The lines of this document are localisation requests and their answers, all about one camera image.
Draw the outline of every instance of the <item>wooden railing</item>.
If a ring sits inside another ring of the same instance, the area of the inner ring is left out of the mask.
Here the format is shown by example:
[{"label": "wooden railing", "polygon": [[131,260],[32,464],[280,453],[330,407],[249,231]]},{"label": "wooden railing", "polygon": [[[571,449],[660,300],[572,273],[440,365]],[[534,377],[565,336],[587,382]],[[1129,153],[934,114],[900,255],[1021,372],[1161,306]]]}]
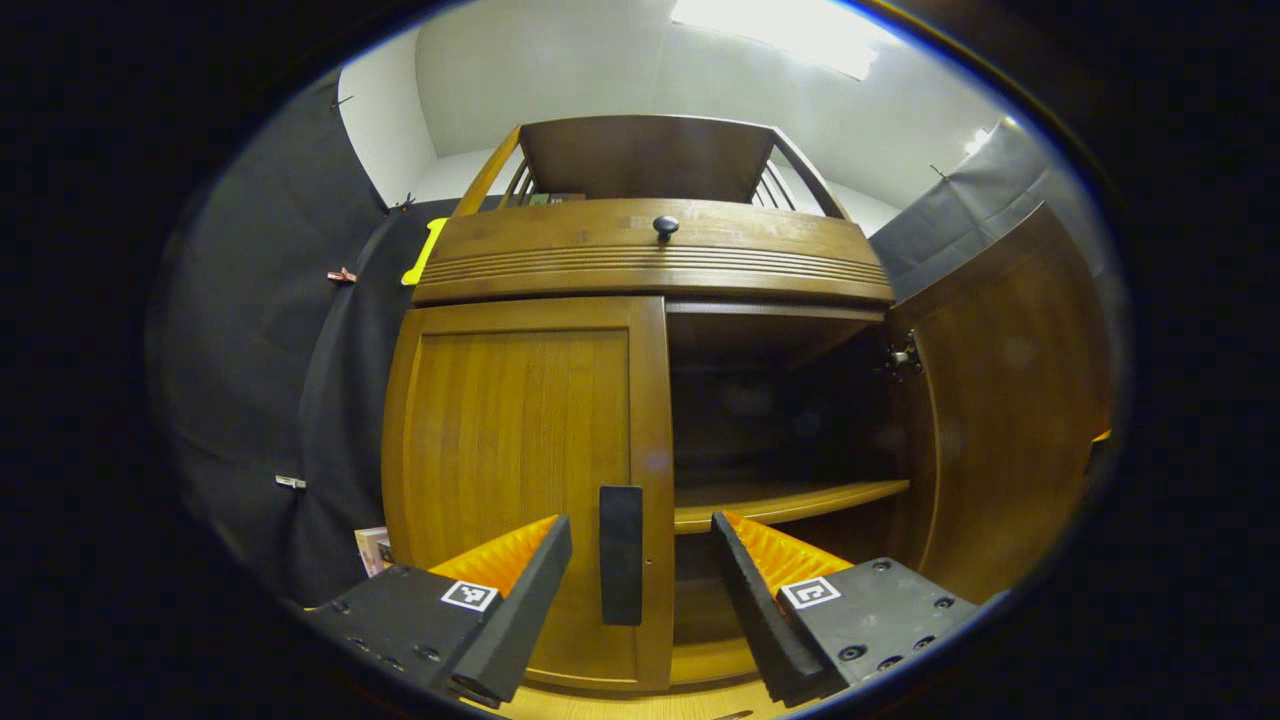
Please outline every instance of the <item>wooden railing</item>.
[{"label": "wooden railing", "polygon": [[[585,192],[588,199],[728,200],[796,210],[795,195],[769,159],[777,150],[824,215],[849,219],[817,168],[781,129],[682,115],[607,115],[516,126],[476,174],[454,218],[480,210],[517,146],[524,160],[507,183],[499,209],[526,206],[541,192]],[[543,183],[540,176],[553,179]]]}]

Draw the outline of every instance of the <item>white ceiling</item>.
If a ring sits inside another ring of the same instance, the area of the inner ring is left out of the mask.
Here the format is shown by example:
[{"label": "white ceiling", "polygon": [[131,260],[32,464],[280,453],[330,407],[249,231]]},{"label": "white ceiling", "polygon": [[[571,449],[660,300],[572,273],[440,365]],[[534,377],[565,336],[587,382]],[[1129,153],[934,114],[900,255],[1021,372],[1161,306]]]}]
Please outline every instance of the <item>white ceiling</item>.
[{"label": "white ceiling", "polygon": [[859,82],[746,38],[677,26],[675,0],[476,0],[424,24],[416,73],[439,155],[520,123],[671,113],[782,128],[829,181],[905,208],[1006,113],[896,44]]}]

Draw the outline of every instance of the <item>yellow object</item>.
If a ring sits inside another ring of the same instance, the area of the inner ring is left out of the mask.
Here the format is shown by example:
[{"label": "yellow object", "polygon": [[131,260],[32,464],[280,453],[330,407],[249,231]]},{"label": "yellow object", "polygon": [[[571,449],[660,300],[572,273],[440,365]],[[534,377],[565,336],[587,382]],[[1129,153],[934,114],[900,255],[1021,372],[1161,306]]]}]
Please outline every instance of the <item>yellow object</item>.
[{"label": "yellow object", "polygon": [[525,566],[529,565],[529,560],[538,551],[543,538],[547,537],[547,532],[552,529],[556,518],[557,515],[543,518],[536,523],[497,537],[429,569],[429,571],[465,583],[498,588],[502,597],[511,597],[511,588],[516,585],[516,580],[525,571]]},{"label": "yellow object", "polygon": [[447,222],[448,218],[436,218],[426,223],[426,229],[430,231],[426,234],[426,242],[422,243],[422,251],[417,254],[417,263],[413,263],[413,266],[401,275],[401,284],[412,287],[422,278],[422,268],[426,266],[426,259],[431,255],[431,249],[435,247],[435,241],[440,237],[440,228]]},{"label": "yellow object", "polygon": [[826,550],[797,541],[782,530],[774,530],[755,520],[748,520],[737,512],[726,511],[724,518],[746,547],[748,555],[764,578],[764,584],[769,585],[771,597],[776,598],[782,585],[820,578],[854,566],[852,562],[836,557]]}]

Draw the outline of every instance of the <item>screw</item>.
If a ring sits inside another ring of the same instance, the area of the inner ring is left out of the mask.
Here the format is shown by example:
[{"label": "screw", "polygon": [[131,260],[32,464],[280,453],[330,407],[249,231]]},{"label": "screw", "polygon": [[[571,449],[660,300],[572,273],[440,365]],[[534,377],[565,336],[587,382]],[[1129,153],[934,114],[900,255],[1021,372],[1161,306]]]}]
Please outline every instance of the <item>screw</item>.
[{"label": "screw", "polygon": [[845,662],[850,660],[858,660],[859,657],[867,655],[867,646],[864,644],[851,644],[845,650],[840,651],[840,659]]}]

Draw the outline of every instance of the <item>open cabinet door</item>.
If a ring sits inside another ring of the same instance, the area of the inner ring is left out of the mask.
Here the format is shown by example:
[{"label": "open cabinet door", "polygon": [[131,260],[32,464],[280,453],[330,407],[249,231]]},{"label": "open cabinet door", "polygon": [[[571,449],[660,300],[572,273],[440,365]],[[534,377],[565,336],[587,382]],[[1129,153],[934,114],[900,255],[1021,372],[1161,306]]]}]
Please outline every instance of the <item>open cabinet door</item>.
[{"label": "open cabinet door", "polygon": [[890,553],[972,602],[1015,584],[1065,529],[1108,429],[1098,292],[1043,204],[886,316],[923,373],[896,386],[910,489]]},{"label": "open cabinet door", "polygon": [[[548,515],[570,519],[573,556],[527,679],[625,691],[669,683],[668,383],[660,297],[477,302],[404,318],[383,430],[396,561],[430,569]],[[602,548],[617,528],[602,523],[600,486],[634,488],[640,501],[637,591],[626,598],[639,612],[626,624],[604,607]]]}]

